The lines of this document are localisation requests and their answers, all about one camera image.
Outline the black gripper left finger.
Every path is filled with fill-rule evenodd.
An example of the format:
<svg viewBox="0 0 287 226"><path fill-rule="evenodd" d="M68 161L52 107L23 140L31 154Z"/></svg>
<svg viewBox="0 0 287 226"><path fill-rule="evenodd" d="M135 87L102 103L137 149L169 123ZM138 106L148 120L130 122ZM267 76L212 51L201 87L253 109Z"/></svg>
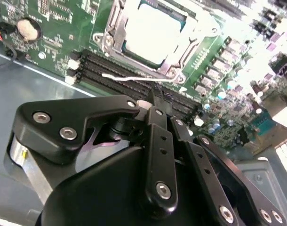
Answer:
<svg viewBox="0 0 287 226"><path fill-rule="evenodd" d="M45 203L76 173L81 152L128 140L144 151L140 203L153 211L174 211L178 198L168 123L153 90L144 100L115 95L29 102L15 114L12 160Z"/></svg>

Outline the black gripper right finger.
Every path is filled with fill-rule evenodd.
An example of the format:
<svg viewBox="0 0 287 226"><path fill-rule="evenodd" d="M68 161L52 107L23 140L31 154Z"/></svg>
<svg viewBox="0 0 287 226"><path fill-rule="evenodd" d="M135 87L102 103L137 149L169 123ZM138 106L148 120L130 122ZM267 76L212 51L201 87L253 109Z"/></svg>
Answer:
<svg viewBox="0 0 287 226"><path fill-rule="evenodd" d="M286 226L278 208L204 135L190 137L174 114L170 94L156 95L156 105L169 116L177 155L196 178L205 204L207 226Z"/></svg>

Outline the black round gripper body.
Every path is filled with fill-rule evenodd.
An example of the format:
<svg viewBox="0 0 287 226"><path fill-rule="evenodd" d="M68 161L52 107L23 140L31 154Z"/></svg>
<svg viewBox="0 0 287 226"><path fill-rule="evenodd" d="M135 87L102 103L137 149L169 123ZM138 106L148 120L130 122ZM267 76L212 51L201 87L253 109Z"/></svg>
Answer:
<svg viewBox="0 0 287 226"><path fill-rule="evenodd" d="M178 206L167 218L152 219L140 206L143 150L123 149L66 179L51 193L39 226L214 226L197 181L176 163Z"/></svg>

